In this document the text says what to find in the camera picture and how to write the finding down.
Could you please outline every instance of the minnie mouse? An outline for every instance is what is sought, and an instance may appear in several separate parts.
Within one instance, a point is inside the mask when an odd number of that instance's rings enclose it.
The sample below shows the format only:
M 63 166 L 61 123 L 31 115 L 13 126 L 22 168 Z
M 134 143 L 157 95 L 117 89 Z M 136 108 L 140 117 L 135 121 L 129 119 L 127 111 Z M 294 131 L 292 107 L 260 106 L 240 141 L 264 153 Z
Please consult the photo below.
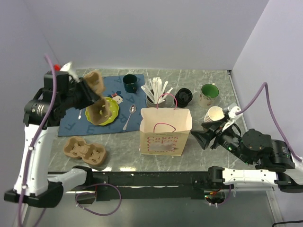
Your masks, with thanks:
M 118 104 L 123 102 L 123 97 L 121 95 L 121 91 L 117 91 L 113 93 L 112 95 L 109 95 L 108 97 L 114 99 Z

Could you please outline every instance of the paper cup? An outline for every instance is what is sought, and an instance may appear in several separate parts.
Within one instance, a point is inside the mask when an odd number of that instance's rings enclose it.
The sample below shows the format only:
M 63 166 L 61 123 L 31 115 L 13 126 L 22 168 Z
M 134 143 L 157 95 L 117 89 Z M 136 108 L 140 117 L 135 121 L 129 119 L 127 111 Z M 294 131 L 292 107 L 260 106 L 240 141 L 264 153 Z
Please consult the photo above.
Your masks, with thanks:
M 204 84 L 201 87 L 199 105 L 202 108 L 210 108 L 214 105 L 215 100 L 219 96 L 219 89 L 215 84 Z
M 224 118 L 223 109 L 218 106 L 210 107 L 204 117 L 204 122 L 215 122 Z

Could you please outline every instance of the white wall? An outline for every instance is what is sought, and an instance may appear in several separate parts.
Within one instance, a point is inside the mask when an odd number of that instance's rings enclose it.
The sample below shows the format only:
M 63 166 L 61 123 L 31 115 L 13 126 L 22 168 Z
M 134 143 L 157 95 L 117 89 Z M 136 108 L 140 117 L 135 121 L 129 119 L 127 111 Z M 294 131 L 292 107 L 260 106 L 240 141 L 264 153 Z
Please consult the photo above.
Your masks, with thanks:
M 293 149 L 303 156 L 303 1 L 270 0 L 233 70 L 245 106 L 262 82 L 269 84 L 273 111 Z M 244 114 L 249 128 L 281 139 L 269 115 L 265 93 Z M 303 194 L 278 193 L 285 220 L 300 220 Z
M 0 2 L 0 222 L 11 226 L 16 204 L 3 200 L 17 179 L 24 148 L 24 106 L 43 86 L 52 52 L 23 1 Z
M 60 63 L 232 69 L 268 0 L 25 0 Z

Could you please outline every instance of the pink bag handle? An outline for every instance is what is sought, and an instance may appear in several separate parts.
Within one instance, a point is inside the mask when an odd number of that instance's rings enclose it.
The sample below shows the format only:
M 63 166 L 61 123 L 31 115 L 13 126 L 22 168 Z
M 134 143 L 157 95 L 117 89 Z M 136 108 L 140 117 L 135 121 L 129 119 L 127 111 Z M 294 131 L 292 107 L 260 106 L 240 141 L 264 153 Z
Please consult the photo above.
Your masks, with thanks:
M 176 128 L 175 128 L 174 126 L 172 126 L 171 124 L 167 124 L 167 123 L 156 123 L 156 124 L 155 124 L 155 126 L 153 127 L 153 133 L 155 133 L 155 129 L 156 129 L 156 126 L 157 126 L 158 124 L 165 124 L 165 125 L 169 125 L 169 126 L 171 126 L 171 127 L 173 127 L 173 128 L 174 128 L 174 131 L 176 130 Z
M 164 93 L 163 95 L 161 95 L 159 98 L 158 98 L 158 101 L 157 101 L 157 109 L 158 109 L 158 104 L 159 104 L 159 99 L 162 97 L 162 96 L 164 96 L 164 95 L 170 95 L 170 96 L 173 96 L 171 93 Z M 176 97 L 174 97 L 173 96 L 173 98 L 175 99 L 175 101 L 176 101 L 176 106 L 175 106 L 175 109 L 177 108 L 177 100 L 176 100 Z

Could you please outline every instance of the stack of paper cups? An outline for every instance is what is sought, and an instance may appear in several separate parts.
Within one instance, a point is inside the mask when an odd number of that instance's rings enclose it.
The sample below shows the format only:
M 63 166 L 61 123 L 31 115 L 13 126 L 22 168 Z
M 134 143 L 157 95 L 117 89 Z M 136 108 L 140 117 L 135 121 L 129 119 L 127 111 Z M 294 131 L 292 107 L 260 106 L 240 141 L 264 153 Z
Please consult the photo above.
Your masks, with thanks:
M 204 117 L 204 122 L 215 122 L 224 118 L 223 109 L 218 106 L 209 108 Z

